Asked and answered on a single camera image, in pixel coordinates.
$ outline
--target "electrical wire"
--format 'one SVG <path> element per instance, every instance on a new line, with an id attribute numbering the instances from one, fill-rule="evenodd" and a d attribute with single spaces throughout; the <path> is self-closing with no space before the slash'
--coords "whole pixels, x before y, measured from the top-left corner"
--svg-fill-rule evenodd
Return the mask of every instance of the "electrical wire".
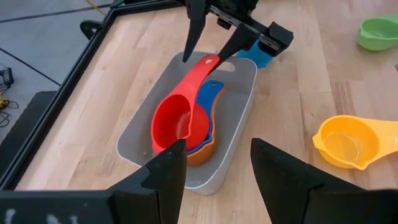
<path id="1" fill-rule="evenodd" d="M 103 4 L 103 5 L 98 5 L 97 8 L 106 8 L 110 7 L 111 4 Z M 83 9 L 72 9 L 72 10 L 66 10 L 66 11 L 60 11 L 60 12 L 50 12 L 50 13 L 43 13 L 39 15 L 33 15 L 33 16 L 24 16 L 24 17 L 17 17 L 17 18 L 12 18 L 12 19 L 5 19 L 1 20 L 0 24 L 5 23 L 5 22 L 14 22 L 14 21 L 21 21 L 21 20 L 26 20 L 26 19 L 37 19 L 37 18 L 43 18 L 43 17 L 48 17 L 48 16 L 58 16 L 58 15 L 64 15 L 64 14 L 70 14 L 70 13 L 76 13 L 76 12 L 84 12 L 84 11 L 89 11 L 93 10 L 93 7 L 85 7 Z"/>
<path id="2" fill-rule="evenodd" d="M 10 123 L 10 121 L 11 121 L 11 120 L 10 120 L 11 114 L 5 112 L 4 110 L 7 109 L 7 108 L 9 108 L 9 109 L 14 109 L 14 110 L 15 110 L 15 109 L 18 109 L 18 108 L 19 108 L 19 104 L 18 104 L 16 101 L 7 100 L 7 99 L 5 99 L 5 98 L 3 97 L 3 94 L 4 94 L 8 89 L 10 89 L 9 86 L 0 86 L 0 87 L 5 88 L 5 89 L 0 89 L 0 100 L 6 100 L 6 101 L 7 101 L 7 104 L 5 105 L 5 107 L 2 108 L 2 109 L 0 110 L 0 117 L 2 117 L 2 120 L 0 120 L 0 128 L 4 128 L 4 127 L 6 127 L 6 126 Z"/>
<path id="3" fill-rule="evenodd" d="M 86 2 L 92 6 L 93 9 L 97 10 L 102 15 L 106 16 L 106 13 L 102 11 L 99 7 L 97 7 L 91 0 L 86 0 Z"/>
<path id="4" fill-rule="evenodd" d="M 32 69 L 33 71 L 37 72 L 39 75 L 43 76 L 44 78 L 50 80 L 51 82 L 53 82 L 54 84 L 61 86 L 61 84 L 57 81 L 55 81 L 54 79 L 50 78 L 49 76 L 45 75 L 44 73 L 42 73 L 41 71 L 37 70 L 36 68 L 34 68 L 33 66 L 29 65 L 28 63 L 24 62 L 22 59 L 14 56 L 13 54 L 11 54 L 10 52 L 4 50 L 3 48 L 0 47 L 0 51 L 2 51 L 3 53 L 7 54 L 8 56 L 12 57 L 13 59 L 17 60 L 20 63 L 23 63 L 25 66 L 29 67 L 30 69 Z"/>
<path id="5" fill-rule="evenodd" d="M 2 117 L 2 120 L 0 121 L 0 128 L 4 128 L 10 123 L 9 117 L 11 115 L 9 113 L 4 112 L 4 111 L 0 111 L 0 116 Z"/>

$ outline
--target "black metal frame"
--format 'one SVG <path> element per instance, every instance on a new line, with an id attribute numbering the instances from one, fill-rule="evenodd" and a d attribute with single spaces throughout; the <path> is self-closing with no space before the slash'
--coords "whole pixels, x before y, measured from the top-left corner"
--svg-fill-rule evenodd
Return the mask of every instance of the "black metal frame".
<path id="1" fill-rule="evenodd" d="M 65 103 L 68 101 L 69 96 L 75 89 L 87 66 L 90 64 L 91 59 L 94 57 L 115 19 L 118 16 L 126 14 L 169 9 L 179 6 L 180 5 L 175 1 L 151 0 L 127 6 L 119 6 L 108 12 L 102 21 L 102 26 L 99 29 L 96 29 L 93 33 L 88 45 L 79 56 L 76 64 L 74 64 L 57 94 L 54 96 L 52 102 L 48 105 L 47 109 L 38 120 L 30 136 L 19 149 L 17 156 L 9 164 L 7 171 L 0 177 L 0 190 L 14 190 L 16 188 L 22 175 L 26 171 L 46 135 L 49 133 L 55 120 L 60 114 L 62 108 L 65 106 Z"/>

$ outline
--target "wooden table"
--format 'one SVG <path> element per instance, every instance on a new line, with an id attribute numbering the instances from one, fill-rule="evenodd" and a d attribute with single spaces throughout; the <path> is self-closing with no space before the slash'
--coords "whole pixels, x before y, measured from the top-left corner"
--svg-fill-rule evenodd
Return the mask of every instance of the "wooden table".
<path id="1" fill-rule="evenodd" d="M 398 154 L 365 171 L 326 163 L 312 145 L 336 114 L 398 119 L 398 49 L 371 53 L 356 45 L 365 17 L 398 12 L 396 0 L 261 1 L 254 17 L 292 30 L 292 45 L 260 69 L 248 123 L 220 191 L 186 190 L 180 223 L 270 223 L 249 158 L 259 137 L 365 189 L 398 186 Z M 169 60 L 183 50 L 184 8 L 117 18 L 17 189 L 105 189 L 137 167 L 116 141 Z M 217 52 L 230 32 L 208 16 L 197 50 Z"/>

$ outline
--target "gray plastic bin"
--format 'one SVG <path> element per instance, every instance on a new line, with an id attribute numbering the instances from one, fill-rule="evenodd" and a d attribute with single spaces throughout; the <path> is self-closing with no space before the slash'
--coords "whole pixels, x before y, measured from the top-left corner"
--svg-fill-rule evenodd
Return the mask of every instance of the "gray plastic bin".
<path id="1" fill-rule="evenodd" d="M 183 63 L 182 53 L 178 53 L 170 61 L 118 139 L 116 147 L 123 159 L 143 166 L 155 156 L 150 138 L 150 123 L 157 105 L 190 68 L 207 54 L 194 52 L 189 61 Z M 231 57 L 227 62 L 234 65 L 233 72 L 217 69 L 207 78 L 221 81 L 225 87 L 215 111 L 216 152 L 201 166 L 187 167 L 185 188 L 203 195 L 213 194 L 221 187 L 252 106 L 256 64 L 236 57 Z"/>

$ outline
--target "gray floor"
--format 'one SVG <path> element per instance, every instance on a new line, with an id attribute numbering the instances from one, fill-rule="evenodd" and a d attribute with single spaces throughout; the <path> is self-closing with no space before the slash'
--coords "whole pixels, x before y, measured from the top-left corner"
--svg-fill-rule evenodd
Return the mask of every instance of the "gray floor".
<path id="1" fill-rule="evenodd" d="M 112 0 L 94 0 L 93 2 L 101 5 L 111 3 Z M 80 22 L 103 19 L 99 12 L 90 10 L 1 22 L 90 6 L 85 0 L 5 0 L 1 4 L 0 47 L 59 83 L 63 82 L 88 43 L 80 31 Z M 58 86 L 2 52 L 0 52 L 0 63 L 12 68 L 15 79 L 15 83 L 4 96 L 19 104 L 17 110 L 6 109 L 6 112 L 11 114 L 11 122 L 5 128 L 0 128 L 0 141 L 2 141 L 35 93 L 56 90 Z"/>

